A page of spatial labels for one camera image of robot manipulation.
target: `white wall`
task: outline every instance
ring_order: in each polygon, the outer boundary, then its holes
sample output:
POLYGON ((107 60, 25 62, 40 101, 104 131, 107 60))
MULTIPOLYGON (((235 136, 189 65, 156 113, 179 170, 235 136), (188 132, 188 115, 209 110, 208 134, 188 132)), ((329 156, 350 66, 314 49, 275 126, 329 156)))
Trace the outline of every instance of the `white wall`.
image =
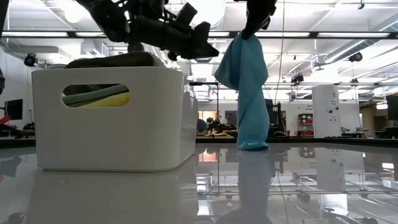
MULTIPOLYGON (((286 111, 286 130, 290 131, 290 135, 296 135, 297 132, 297 116, 302 113, 313 113, 311 101, 293 101, 281 102, 282 111, 286 111)), ((199 111, 216 111, 217 104, 215 101, 200 102, 199 111)), ((222 119, 225 118, 225 111, 238 110, 238 102, 219 102, 219 111, 222 119)), ((340 120, 341 126, 348 128, 350 132, 355 132, 359 124, 359 113, 356 102, 340 102, 340 120)))
MULTIPOLYGON (((22 120, 7 123, 8 125, 15 124, 18 128, 22 129, 25 124, 32 122, 29 114, 29 110, 33 110, 31 73, 36 68, 31 69, 26 67, 21 59, 5 54, 1 49, 0 67, 6 79, 6 88, 3 90, 2 95, 0 95, 0 107, 4 107, 5 101, 22 99, 22 120)), ((2 117, 4 117, 4 111, 0 110, 0 118, 2 117)))

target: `blue towel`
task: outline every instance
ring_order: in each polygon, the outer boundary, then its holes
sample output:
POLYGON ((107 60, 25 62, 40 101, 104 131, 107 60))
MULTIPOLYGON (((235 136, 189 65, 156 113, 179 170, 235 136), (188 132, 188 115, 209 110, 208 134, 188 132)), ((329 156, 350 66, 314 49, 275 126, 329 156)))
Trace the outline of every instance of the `blue towel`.
POLYGON ((241 150, 267 149, 269 117, 262 92, 268 78, 259 39, 242 39, 240 33, 229 45, 215 78, 238 96, 238 146, 241 150))

